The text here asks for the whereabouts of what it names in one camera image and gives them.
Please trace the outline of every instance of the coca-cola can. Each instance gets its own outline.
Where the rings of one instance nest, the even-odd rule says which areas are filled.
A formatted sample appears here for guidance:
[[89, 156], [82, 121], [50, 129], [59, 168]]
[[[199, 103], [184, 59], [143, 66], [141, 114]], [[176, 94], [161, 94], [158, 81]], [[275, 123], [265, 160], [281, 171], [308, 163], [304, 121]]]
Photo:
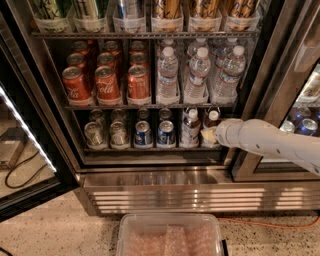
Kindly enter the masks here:
[[66, 68], [62, 72], [62, 81], [71, 100], [87, 100], [91, 97], [88, 81], [80, 68]]
[[114, 100], [120, 97], [120, 89], [113, 68], [102, 66], [96, 69], [95, 83], [98, 97], [104, 100]]
[[128, 70], [128, 94], [131, 99], [145, 99], [150, 96], [150, 83], [144, 66], [135, 65]]

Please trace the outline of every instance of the robotic arm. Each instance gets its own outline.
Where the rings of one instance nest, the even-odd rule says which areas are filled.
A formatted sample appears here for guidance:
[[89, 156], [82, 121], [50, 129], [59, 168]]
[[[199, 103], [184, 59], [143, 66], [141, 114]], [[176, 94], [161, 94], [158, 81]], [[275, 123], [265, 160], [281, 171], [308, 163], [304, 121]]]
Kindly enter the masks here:
[[221, 122], [216, 140], [260, 156], [282, 157], [320, 176], [320, 138], [291, 134], [258, 119]]

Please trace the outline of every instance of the water bottle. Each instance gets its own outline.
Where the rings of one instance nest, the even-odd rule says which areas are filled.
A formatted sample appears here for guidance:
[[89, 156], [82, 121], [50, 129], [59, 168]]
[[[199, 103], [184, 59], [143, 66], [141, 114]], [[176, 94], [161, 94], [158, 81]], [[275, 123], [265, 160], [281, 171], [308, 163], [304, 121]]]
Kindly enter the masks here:
[[217, 56], [214, 65], [212, 65], [212, 73], [210, 75], [210, 88], [213, 88], [217, 83], [219, 74], [222, 69], [223, 61], [226, 56], [232, 52], [237, 45], [237, 38], [228, 38], [220, 49], [217, 51]]
[[232, 53], [228, 54], [223, 62], [222, 71], [219, 75], [219, 82], [214, 87], [214, 96], [216, 103], [226, 102], [226, 99], [232, 99], [236, 87], [246, 66], [243, 46], [235, 46]]
[[177, 94], [178, 59], [172, 47], [165, 47], [158, 59], [157, 95], [172, 98]]
[[210, 66], [208, 49], [199, 48], [197, 54], [190, 60], [189, 79], [185, 88], [186, 96], [193, 99], [203, 98]]

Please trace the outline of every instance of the silver can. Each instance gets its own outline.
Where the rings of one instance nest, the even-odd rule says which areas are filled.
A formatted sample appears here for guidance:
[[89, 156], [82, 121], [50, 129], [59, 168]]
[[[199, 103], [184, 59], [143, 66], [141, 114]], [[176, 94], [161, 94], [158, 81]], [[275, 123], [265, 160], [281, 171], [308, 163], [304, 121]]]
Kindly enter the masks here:
[[122, 146], [129, 143], [127, 129], [122, 122], [116, 121], [110, 126], [111, 144]]
[[104, 143], [104, 134], [100, 124], [90, 122], [84, 127], [88, 145], [99, 146]]

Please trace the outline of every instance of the floor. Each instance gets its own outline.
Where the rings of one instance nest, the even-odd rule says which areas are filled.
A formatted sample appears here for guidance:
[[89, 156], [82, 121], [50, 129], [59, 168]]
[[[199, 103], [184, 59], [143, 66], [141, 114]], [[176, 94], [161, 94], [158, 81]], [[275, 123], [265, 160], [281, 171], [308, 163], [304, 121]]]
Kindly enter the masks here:
[[[15, 256], [66, 255], [115, 256], [123, 216], [90, 217], [71, 191], [43, 205], [0, 223], [0, 247]], [[229, 255], [295, 256], [320, 255], [320, 225], [308, 229], [279, 229], [222, 219], [308, 225], [315, 211], [278, 213], [214, 214], [219, 219]]]

